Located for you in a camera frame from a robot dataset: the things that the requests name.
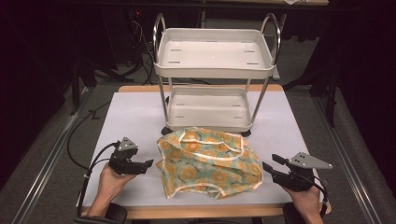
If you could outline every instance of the white tabletop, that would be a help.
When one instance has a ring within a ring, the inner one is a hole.
[[[251,111],[259,97],[259,92],[247,94]],[[139,175],[129,182],[122,194],[113,202],[123,206],[195,206],[195,205],[274,205],[290,202],[290,196],[271,176],[264,172],[264,181],[255,191],[245,192],[223,200],[213,200],[207,195],[183,192],[166,199],[163,192],[161,172],[155,162],[162,159],[156,142],[162,137],[164,114],[159,92],[116,92],[106,116],[93,158],[105,146],[121,140],[124,136],[134,141],[139,150],[133,161],[154,159],[154,164],[145,175]],[[308,152],[300,129],[296,123],[289,102],[283,91],[267,91],[262,100],[251,136],[246,138],[251,148],[262,161],[281,172],[289,168],[272,161],[272,154],[286,159],[298,152]],[[110,158],[114,148],[109,148],[101,157]],[[83,206],[91,206],[98,188],[99,174],[104,162],[93,169]]]

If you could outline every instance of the table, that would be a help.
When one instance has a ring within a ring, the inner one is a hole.
[[[259,87],[250,87],[251,91],[247,94],[250,102],[257,102]],[[157,86],[121,87],[119,92],[114,93],[93,157],[106,145],[127,136],[139,146],[133,161],[160,161],[162,157],[156,141],[162,136],[164,125]],[[251,136],[247,137],[250,146],[262,161],[281,172],[289,169],[272,161],[273,153],[291,158],[300,151],[308,152],[285,92],[279,85],[268,86],[251,132]],[[109,158],[113,151],[114,148],[107,150],[101,158]],[[94,200],[103,165],[101,162],[93,169],[83,202],[83,214]],[[232,198],[215,201],[203,194],[185,192],[165,199],[161,172],[153,165],[145,175],[128,183],[113,202],[125,206],[129,212],[128,218],[133,219],[263,217],[281,215],[282,206],[290,202],[290,196],[265,173],[263,184],[255,191]]]

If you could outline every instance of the metal track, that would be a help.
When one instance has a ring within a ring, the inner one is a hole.
[[[37,203],[38,199],[41,196],[41,193],[46,187],[47,182],[50,179],[50,175],[52,174],[55,165],[57,164],[59,158],[62,155],[62,147],[64,145],[64,141],[69,136],[72,127],[75,121],[78,118],[81,108],[86,104],[87,100],[91,96],[92,91],[88,88],[85,88],[82,91],[82,103],[78,108],[77,112],[70,118],[67,122],[66,126],[64,127],[61,135],[56,140],[55,145],[53,146],[47,160],[45,161],[43,167],[41,168],[40,173],[38,174],[37,178],[35,179],[35,183],[30,188],[25,200],[23,201],[18,213],[12,220],[12,223],[26,223],[29,216],[32,214],[33,209],[35,208],[35,204]]]
[[[346,178],[349,181],[349,184],[356,196],[356,199],[359,202],[359,205],[361,206],[361,211],[363,212],[367,222],[373,224],[382,223],[381,219],[378,216],[378,213],[375,211],[375,207],[372,204],[369,195],[367,194],[366,187],[364,187],[363,183],[361,182],[361,179],[359,178],[355,168],[351,163],[351,160],[347,155],[347,151],[344,148],[337,131],[334,129],[334,127],[330,125],[329,121],[327,121],[327,118],[325,116],[326,110],[323,103],[318,97],[313,97],[312,99],[315,107],[319,111],[321,118],[326,124],[330,136],[332,137],[334,145],[337,149],[337,154],[341,161],[342,168],[345,171]]]

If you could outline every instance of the patterned bag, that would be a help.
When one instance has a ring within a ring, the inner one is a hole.
[[[166,198],[193,191],[223,199],[262,183],[261,163],[241,135],[193,127],[157,143],[163,160],[156,165],[163,173]]]

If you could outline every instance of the human hand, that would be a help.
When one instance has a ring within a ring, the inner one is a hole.
[[[104,217],[111,201],[116,198],[128,181],[136,175],[118,175],[106,163],[100,174],[99,188],[92,203],[88,217]]]
[[[293,200],[294,206],[301,214],[306,224],[322,224],[323,220],[320,216],[319,195],[320,190],[316,187],[302,192],[295,192],[291,189],[282,187]]]

